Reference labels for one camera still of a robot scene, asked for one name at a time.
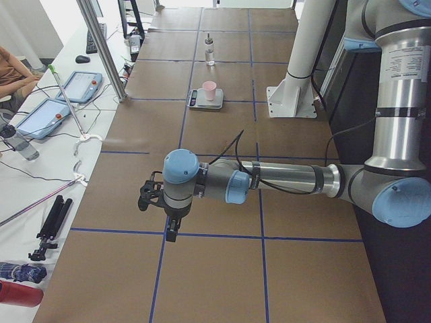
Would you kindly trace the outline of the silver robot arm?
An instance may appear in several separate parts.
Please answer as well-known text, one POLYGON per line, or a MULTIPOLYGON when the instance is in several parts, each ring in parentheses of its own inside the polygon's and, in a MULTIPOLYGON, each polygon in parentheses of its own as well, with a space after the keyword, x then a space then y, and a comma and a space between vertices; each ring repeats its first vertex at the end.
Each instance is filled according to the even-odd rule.
POLYGON ((413 227, 430 216, 430 183, 419 159, 430 64, 429 1, 349 1, 344 46, 382 53, 372 156, 362 165, 302 166, 229 160, 200 162, 186 149, 164 159, 162 181, 141 187, 138 207, 162 208, 166 240, 175 241, 193 197, 245 202, 248 191, 273 188, 325 194, 369 212, 393 227, 413 227))

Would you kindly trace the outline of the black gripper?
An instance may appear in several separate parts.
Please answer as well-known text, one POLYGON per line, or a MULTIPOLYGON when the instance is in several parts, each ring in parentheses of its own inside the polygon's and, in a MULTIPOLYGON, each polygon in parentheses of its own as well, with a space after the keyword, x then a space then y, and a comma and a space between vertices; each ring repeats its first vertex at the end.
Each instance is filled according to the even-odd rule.
POLYGON ((179 209, 167 204, 164 200, 163 182, 155 180, 156 174, 161 173, 161 171, 153 171, 150 179, 145 181, 145 184, 140 188, 140 196, 137 205, 140 211, 146 211, 149 205, 162 208, 165 214, 170 218, 166 227, 166 241, 175 242, 182 218, 189 214, 191 204, 179 209))

